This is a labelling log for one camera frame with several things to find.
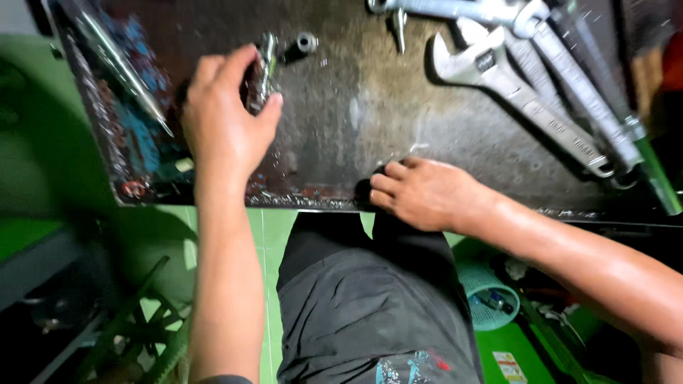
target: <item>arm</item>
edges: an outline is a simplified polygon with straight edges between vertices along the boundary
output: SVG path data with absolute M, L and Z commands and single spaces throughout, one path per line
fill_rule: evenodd
M 629 247 L 540 215 L 423 159 L 390 163 L 370 180 L 371 201 L 420 230 L 485 241 L 558 279 L 610 315 L 683 351 L 683 275 Z
M 255 118 L 239 87 L 258 57 L 253 45 L 203 57 L 184 106 L 197 170 L 199 257 L 190 339 L 192 380 L 222 374 L 259 381 L 264 329 L 261 270 L 245 208 L 249 176 L 275 137 L 282 96 Z

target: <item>teal basket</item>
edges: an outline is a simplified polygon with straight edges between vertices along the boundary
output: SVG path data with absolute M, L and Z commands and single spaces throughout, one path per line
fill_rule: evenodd
M 503 284 L 493 271 L 484 264 L 465 262 L 458 266 L 458 279 L 465 288 L 467 303 L 472 313 L 472 325 L 476 331 L 492 331 L 508 324 L 519 313 L 519 296 L 512 288 Z M 473 303 L 473 297 L 477 292 L 495 289 L 505 300 L 512 305 L 514 311 L 506 314 L 496 311 L 482 303 Z

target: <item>hand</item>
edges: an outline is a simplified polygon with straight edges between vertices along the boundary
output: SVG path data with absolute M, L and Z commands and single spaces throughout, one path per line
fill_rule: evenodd
M 270 95 L 257 117 L 247 112 L 240 99 L 245 71 L 258 59 L 256 47 L 250 44 L 230 56 L 205 56 L 199 61 L 182 118 L 198 184 L 229 181 L 232 192 L 243 194 L 275 138 L 282 95 Z
M 370 201 L 418 230 L 472 236 L 499 196 L 460 168 L 408 158 L 370 179 Z

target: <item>chrome wrench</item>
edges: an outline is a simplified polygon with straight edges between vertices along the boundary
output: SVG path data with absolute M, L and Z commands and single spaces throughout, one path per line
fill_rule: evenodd
M 531 0 L 521 10 L 514 5 L 476 3 L 467 0 L 367 0 L 368 8 L 376 14 L 394 12 L 392 23 L 400 51 L 405 51 L 404 27 L 406 14 L 421 14 L 455 19 L 467 17 L 491 25 L 510 28 L 519 38 L 532 38 L 539 20 L 550 16 L 543 0 Z
M 638 148 L 626 136 L 622 125 L 600 92 L 548 23 L 542 21 L 537 26 L 538 32 L 532 38 L 534 45 L 586 109 L 588 116 L 595 122 L 596 129 L 614 149 L 615 155 L 625 168 L 624 173 L 630 172 L 636 164 L 643 162 Z
M 548 106 L 514 73 L 507 61 L 504 42 L 505 32 L 498 27 L 467 50 L 451 55 L 438 33 L 432 45 L 434 71 L 446 83 L 485 87 L 496 92 L 589 172 L 600 178 L 612 176 L 614 171 L 609 169 L 607 157 L 597 149 L 593 138 Z

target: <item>metal workbench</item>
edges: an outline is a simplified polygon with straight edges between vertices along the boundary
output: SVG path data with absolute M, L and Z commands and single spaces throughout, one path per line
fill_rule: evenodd
M 591 7 L 604 19 L 595 28 L 607 36 L 601 43 L 620 70 L 609 38 L 609 2 L 596 3 L 602 5 Z M 388 161 L 412 154 L 457 165 L 552 217 L 683 223 L 664 215 L 645 183 L 618 191 L 582 175 L 483 91 L 431 82 L 426 45 L 437 31 L 449 35 L 443 20 L 410 18 L 406 54 L 399 56 L 386 18 L 371 15 L 363 0 L 104 0 L 98 9 L 169 111 L 176 134 L 175 140 L 166 136 L 134 103 L 116 96 L 73 31 L 55 17 L 121 204 L 193 203 L 192 172 L 163 182 L 155 175 L 186 155 L 177 110 L 201 55 L 228 53 L 264 31 L 288 44 L 310 31 L 320 40 L 315 54 L 278 67 L 283 115 L 249 183 L 248 205 L 367 210 L 367 179 Z

